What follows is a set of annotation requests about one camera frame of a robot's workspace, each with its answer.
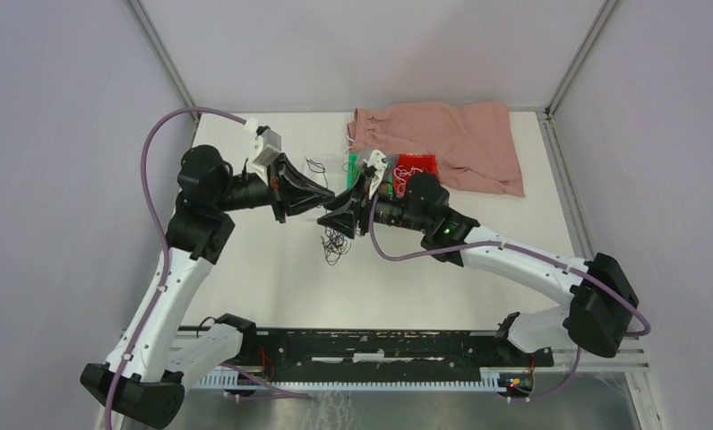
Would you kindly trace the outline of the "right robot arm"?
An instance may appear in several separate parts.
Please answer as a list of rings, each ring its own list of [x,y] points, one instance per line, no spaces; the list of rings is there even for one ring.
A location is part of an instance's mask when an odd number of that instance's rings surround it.
[[[649,333],[639,299],[614,257],[598,253],[584,260],[548,254],[462,215],[449,200],[449,191],[429,173],[412,176],[402,196],[370,194],[355,184],[327,206],[317,223],[348,238],[372,235],[377,224],[420,232],[422,249],[412,258],[430,256],[492,272],[553,300],[553,308],[515,312],[500,324],[494,354],[507,366],[542,348],[578,347],[598,357],[615,357],[633,334],[633,319],[642,324],[640,335]]]

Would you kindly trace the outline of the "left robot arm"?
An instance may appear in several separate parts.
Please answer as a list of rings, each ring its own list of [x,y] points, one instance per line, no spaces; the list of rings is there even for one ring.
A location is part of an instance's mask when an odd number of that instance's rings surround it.
[[[258,353],[254,322],[220,316],[190,345],[173,350],[178,328],[199,286],[215,267],[232,234],[231,211],[269,206],[276,221],[331,201],[335,194],[278,154],[266,177],[234,174],[210,145],[181,159],[180,192],[167,228],[160,228],[162,255],[148,290],[124,336],[102,364],[88,364],[82,385],[111,412],[153,429],[167,427],[185,395],[208,373],[233,360],[244,365]]]

